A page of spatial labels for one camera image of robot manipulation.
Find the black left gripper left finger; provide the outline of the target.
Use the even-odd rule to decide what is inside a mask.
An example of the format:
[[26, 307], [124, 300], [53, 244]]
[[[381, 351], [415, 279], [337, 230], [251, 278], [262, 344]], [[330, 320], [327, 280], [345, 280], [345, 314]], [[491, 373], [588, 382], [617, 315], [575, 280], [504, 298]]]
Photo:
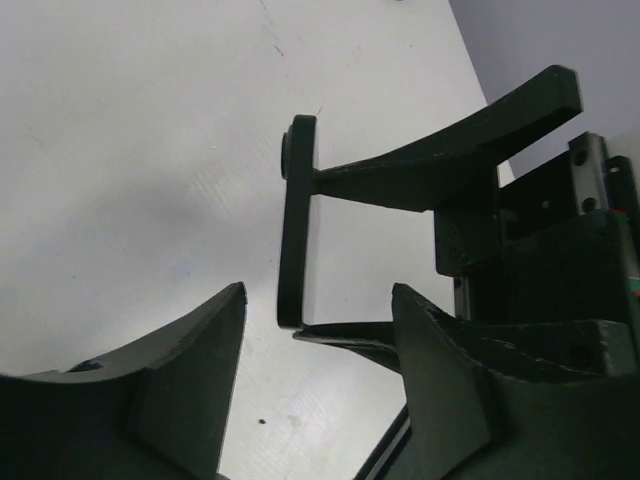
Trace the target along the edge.
[[216, 479], [246, 320], [233, 283], [72, 369], [1, 378], [5, 479]]

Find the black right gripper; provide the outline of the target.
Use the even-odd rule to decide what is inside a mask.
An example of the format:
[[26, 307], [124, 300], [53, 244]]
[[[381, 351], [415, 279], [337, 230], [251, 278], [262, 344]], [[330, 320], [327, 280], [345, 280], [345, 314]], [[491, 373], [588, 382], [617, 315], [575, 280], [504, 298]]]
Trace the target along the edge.
[[566, 152], [497, 184], [499, 165], [582, 111], [577, 73], [552, 65], [438, 132], [318, 172], [314, 192], [424, 212], [473, 181], [434, 216], [437, 270], [454, 280], [457, 318], [637, 329], [639, 208], [629, 159], [610, 157], [604, 138], [586, 132]]

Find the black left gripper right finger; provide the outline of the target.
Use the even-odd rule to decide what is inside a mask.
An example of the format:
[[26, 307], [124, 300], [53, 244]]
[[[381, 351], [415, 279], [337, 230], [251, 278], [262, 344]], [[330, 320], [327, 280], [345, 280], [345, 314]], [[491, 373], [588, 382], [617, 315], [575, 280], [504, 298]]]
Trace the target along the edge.
[[405, 284], [396, 350], [426, 479], [635, 479], [639, 367], [629, 328], [484, 326]]

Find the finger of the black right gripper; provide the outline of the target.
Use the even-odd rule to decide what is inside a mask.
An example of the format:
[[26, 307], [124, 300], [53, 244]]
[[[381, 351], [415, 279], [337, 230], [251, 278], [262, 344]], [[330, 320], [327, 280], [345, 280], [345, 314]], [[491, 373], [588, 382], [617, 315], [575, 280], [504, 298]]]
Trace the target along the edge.
[[401, 372], [392, 322], [307, 325], [294, 332], [292, 337], [349, 350], [393, 372]]

